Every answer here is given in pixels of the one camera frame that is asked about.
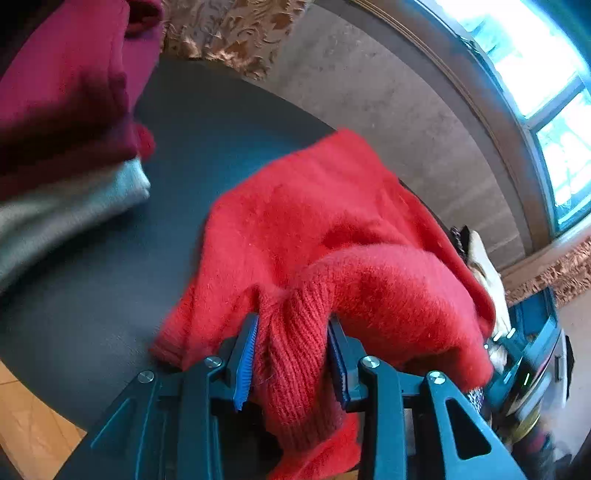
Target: folded clothing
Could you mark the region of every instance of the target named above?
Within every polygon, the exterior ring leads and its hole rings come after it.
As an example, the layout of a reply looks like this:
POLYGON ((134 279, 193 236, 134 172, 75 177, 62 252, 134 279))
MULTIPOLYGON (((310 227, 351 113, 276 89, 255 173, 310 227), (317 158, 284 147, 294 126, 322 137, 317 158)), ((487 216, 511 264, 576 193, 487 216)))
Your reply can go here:
POLYGON ((356 134, 337 132, 223 195, 198 275, 152 351, 187 369, 258 312, 252 398, 284 454, 272 478, 325 478, 359 460, 355 416, 326 368, 327 323, 397 368, 464 391, 492 366, 494 306, 435 218, 356 134))
POLYGON ((158 59, 159 0, 64 0, 0 79, 0 201, 153 149, 131 112, 158 59))
MULTIPOLYGON (((499 272, 486 254, 480 235, 474 230, 470 231, 467 264, 474 278, 484 287, 495 304, 495 326, 491 336, 498 333, 506 336, 511 330, 511 319, 505 300, 505 287, 499 272)), ((488 354, 495 370, 502 372, 507 364, 507 350, 497 344, 489 345, 488 354)))
POLYGON ((149 195, 135 159, 0 203, 0 294, 49 250, 149 195))

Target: dark table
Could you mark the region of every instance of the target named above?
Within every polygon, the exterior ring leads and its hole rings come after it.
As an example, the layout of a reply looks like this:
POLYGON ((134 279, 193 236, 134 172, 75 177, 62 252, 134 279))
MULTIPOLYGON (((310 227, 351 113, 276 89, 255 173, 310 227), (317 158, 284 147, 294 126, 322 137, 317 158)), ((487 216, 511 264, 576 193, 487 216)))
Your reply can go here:
POLYGON ((137 107, 150 200, 67 242, 0 298, 0 359, 87 429, 134 375, 197 267, 210 206, 332 129, 220 67, 162 60, 137 107))

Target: red sweater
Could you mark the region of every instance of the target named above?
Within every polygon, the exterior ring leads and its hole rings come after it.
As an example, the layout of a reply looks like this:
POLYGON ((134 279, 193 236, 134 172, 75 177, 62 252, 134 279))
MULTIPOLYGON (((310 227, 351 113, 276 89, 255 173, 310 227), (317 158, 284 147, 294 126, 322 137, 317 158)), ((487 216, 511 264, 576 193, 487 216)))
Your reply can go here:
POLYGON ((0 202, 147 156, 132 111, 156 64, 160 0, 64 0, 0 79, 0 202))
POLYGON ((463 390, 492 373, 495 311, 446 234, 363 139, 340 131, 223 195, 199 273, 153 351, 183 369, 259 313, 253 398, 284 449, 273 478, 325 478, 359 460, 356 418, 327 376, 331 312, 371 355, 440 369, 463 390))

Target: patterned curtain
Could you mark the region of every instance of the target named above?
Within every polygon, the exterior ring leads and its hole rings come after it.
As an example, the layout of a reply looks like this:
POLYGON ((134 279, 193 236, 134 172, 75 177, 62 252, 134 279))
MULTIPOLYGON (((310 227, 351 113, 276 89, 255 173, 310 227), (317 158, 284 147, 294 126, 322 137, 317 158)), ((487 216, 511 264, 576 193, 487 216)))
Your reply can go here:
POLYGON ((162 51, 263 78, 310 0, 163 0, 162 51))
POLYGON ((507 303, 513 305, 548 286, 554 289, 558 307, 591 288, 591 236, 548 265, 535 278, 506 291, 505 297, 507 303))

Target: metal screw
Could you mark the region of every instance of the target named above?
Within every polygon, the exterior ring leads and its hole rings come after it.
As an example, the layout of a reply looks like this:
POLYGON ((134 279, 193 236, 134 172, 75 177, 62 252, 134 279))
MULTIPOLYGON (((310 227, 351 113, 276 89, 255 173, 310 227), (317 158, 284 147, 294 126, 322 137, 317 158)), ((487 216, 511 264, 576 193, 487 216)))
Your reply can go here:
POLYGON ((222 359, 218 356, 205 357, 205 364, 208 368, 217 368, 222 364, 222 359))
POLYGON ((150 383, 154 379, 154 372, 151 370, 144 370, 138 374, 139 383, 150 383))
POLYGON ((379 366, 379 358, 372 355, 364 356, 361 363, 367 368, 376 368, 379 366))
POLYGON ((437 370, 431 372, 429 374, 429 378, 433 380, 433 383, 436 385, 441 385, 442 383, 445 383, 445 375, 443 375, 441 372, 438 372, 437 370))

